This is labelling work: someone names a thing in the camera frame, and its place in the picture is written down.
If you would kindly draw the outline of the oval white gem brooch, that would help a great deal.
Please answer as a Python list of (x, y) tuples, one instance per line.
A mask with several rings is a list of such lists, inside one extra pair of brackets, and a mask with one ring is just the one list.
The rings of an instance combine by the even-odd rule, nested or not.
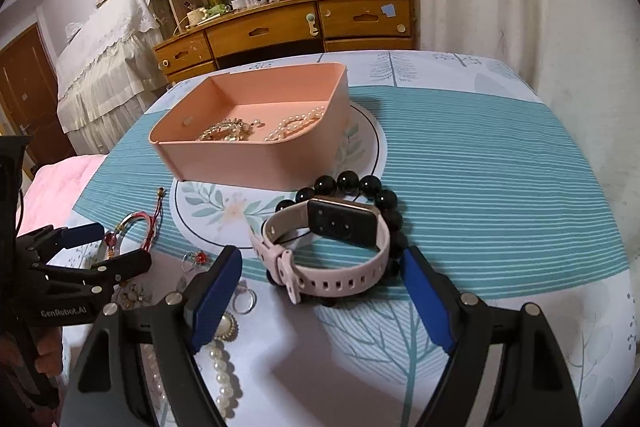
[(238, 322), (231, 312), (224, 312), (216, 328), (214, 338), (219, 341), (232, 341), (238, 335)]

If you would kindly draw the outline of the gold rhinestone hair comb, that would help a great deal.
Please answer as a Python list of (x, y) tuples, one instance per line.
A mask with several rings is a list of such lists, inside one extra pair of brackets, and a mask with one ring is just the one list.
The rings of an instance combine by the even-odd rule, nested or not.
[(254, 131), (263, 125), (259, 119), (245, 121), (242, 118), (228, 118), (205, 129), (198, 136), (198, 141), (247, 141)]

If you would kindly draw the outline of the pink smart watch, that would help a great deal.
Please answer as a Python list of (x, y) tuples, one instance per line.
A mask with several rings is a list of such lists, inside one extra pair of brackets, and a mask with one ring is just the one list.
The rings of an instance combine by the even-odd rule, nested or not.
[(314, 196), (273, 213), (250, 243), (291, 303), (365, 293), (390, 261), (392, 233), (372, 205)]

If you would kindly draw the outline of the flower brooch gold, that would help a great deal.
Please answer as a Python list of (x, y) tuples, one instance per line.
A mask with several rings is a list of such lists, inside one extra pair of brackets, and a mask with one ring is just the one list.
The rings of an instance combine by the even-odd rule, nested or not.
[(142, 283), (129, 282), (118, 285), (114, 301), (124, 310), (149, 306), (152, 303), (152, 291), (145, 289)]

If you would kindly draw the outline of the short pearl strand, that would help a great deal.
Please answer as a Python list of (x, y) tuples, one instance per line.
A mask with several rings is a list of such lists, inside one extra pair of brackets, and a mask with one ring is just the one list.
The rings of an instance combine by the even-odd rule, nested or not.
[[(202, 352), (206, 353), (207, 359), (204, 364), (196, 363), (196, 367), (200, 371), (205, 369), (213, 377), (208, 390), (212, 394), (221, 416), (224, 419), (230, 419), (238, 405), (239, 392), (233, 384), (232, 368), (228, 361), (228, 355), (224, 351), (224, 344), (219, 340), (212, 340), (202, 348)], [(145, 376), (148, 377), (148, 382), (151, 386), (152, 406), (156, 413), (158, 425), (175, 426), (177, 422), (174, 418), (174, 413), (172, 413), (164, 383), (160, 376), (160, 366), (158, 365), (155, 350), (151, 345), (142, 345), (141, 353)]]

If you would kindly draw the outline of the brown wooden door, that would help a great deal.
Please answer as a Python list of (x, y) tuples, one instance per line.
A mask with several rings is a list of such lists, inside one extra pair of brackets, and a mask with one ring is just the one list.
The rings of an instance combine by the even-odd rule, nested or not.
[(37, 24), (1, 50), (1, 101), (16, 132), (32, 138), (27, 152), (36, 167), (76, 155), (58, 120), (58, 82)]

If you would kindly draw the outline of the white lace covered furniture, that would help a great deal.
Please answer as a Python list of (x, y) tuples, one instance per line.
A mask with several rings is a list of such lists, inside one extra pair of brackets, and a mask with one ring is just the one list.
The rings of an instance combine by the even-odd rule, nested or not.
[(166, 0), (107, 0), (55, 64), (56, 113), (79, 155), (106, 154), (164, 91), (154, 48), (174, 29)]

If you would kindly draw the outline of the pink plastic tray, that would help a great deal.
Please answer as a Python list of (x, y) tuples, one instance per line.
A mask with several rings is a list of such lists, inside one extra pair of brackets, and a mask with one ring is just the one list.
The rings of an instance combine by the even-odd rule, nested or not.
[(226, 72), (160, 118), (149, 141), (180, 181), (288, 191), (331, 170), (349, 111), (340, 63)]

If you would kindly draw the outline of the white patterned curtain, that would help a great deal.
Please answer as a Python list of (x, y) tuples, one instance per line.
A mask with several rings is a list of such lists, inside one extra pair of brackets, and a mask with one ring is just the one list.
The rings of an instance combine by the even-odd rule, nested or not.
[(527, 81), (585, 154), (639, 242), (637, 0), (418, 0), (418, 45), (493, 57)]

